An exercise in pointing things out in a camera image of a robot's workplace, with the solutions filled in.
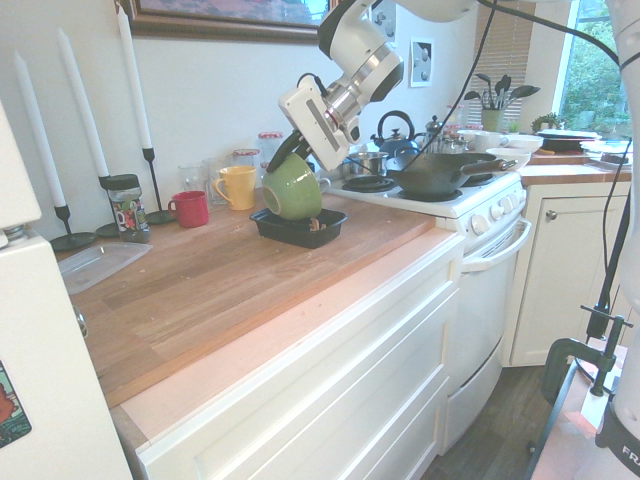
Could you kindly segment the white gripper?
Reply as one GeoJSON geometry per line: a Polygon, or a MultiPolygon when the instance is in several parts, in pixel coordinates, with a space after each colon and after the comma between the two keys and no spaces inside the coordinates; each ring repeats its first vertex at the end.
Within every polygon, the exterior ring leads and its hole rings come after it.
{"type": "Polygon", "coordinates": [[[347,156],[349,142],[327,114],[327,106],[314,82],[301,82],[282,95],[278,105],[297,130],[293,130],[278,147],[266,168],[267,173],[275,172],[296,149],[303,160],[313,152],[327,171],[342,163],[347,156]]]}

